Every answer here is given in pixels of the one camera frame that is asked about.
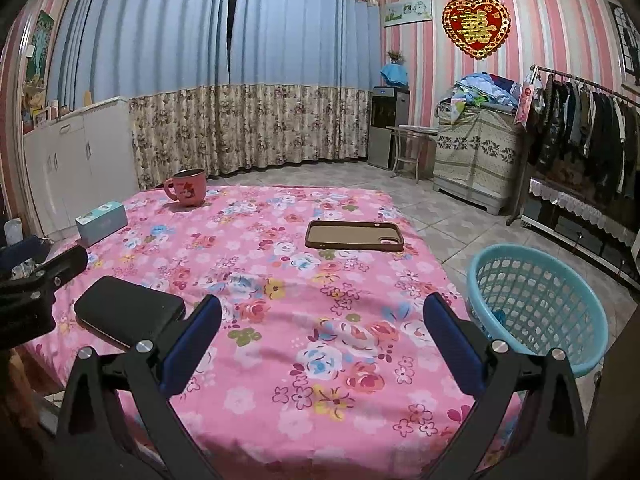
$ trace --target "metal screw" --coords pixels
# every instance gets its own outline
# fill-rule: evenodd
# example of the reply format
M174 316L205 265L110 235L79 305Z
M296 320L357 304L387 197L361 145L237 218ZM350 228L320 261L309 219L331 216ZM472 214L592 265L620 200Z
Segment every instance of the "metal screw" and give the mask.
M91 357L92 353L94 353L94 351L90 346L83 346L78 350L78 357L81 359L88 359Z
M551 357L553 357L553 359L555 359L556 361L564 361L564 359L566 359L566 354L561 348L554 348L551 351Z
M143 339L139 341L136 345L136 350L141 354L146 354L147 352L151 352L154 348L154 344L149 341L149 339Z
M507 343L505 343L504 341L496 339L493 343L491 343L491 348L497 354L506 354L507 350L509 349L509 345L507 345Z

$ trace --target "brown phone case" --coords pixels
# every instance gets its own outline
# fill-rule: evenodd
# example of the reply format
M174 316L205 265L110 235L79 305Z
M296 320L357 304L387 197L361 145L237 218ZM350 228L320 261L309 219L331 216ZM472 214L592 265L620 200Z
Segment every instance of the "brown phone case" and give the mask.
M306 229L305 245L312 249L399 253L404 249L404 238L391 222L313 220Z

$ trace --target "tile floor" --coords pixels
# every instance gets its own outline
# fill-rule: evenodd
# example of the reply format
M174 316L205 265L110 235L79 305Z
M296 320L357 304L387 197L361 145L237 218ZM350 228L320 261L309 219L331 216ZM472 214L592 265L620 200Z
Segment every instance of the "tile floor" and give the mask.
M359 187L388 192L396 207L412 222L431 253L440 261L450 280L466 295L466 268L483 248L501 242L524 244L555 256L574 268L596 292L609 319L609 345L613 344L634 310L636 300L629 290L585 260L555 242L522 228L520 221L505 225L506 217L485 211L443 193L433 191L430 181L418 184L410 178L391 177L391 172L366 162L318 162L282 168L238 172L210 180L217 186L322 186ZM578 380L585 415L593 398L594 370ZM56 394L56 403L63 392Z

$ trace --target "blue curtain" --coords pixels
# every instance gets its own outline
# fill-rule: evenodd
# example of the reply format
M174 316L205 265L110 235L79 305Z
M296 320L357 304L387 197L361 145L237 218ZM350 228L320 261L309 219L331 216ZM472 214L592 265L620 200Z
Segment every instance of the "blue curtain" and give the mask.
M228 0L70 0L47 101L94 102L229 82Z
M380 82L380 11L359 0L238 0L232 84L371 90Z

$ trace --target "clothing rack rod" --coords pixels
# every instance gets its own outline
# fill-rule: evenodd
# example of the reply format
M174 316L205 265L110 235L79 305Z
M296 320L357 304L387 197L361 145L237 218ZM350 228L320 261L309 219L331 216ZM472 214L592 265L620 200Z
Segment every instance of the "clothing rack rod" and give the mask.
M551 68L544 68L542 66L538 67L538 70L540 72L547 72L549 74L556 74L562 77L567 77L569 79L575 79L576 81L581 81L583 83L587 83L587 85L589 86L593 86L596 88L599 88L600 90L604 90L605 92L608 92L610 94L615 95L616 97L618 97L619 99L622 99L628 103L631 103L633 106L637 106L640 107L639 103L636 103L635 101L633 101L633 99L626 97L618 92L614 92L611 88L607 88L606 86L602 86L599 85L598 83L594 83L593 81L589 81L588 79L583 79L581 77L578 77L577 75L573 75L573 74L567 74L566 72L560 72L559 70L552 70Z

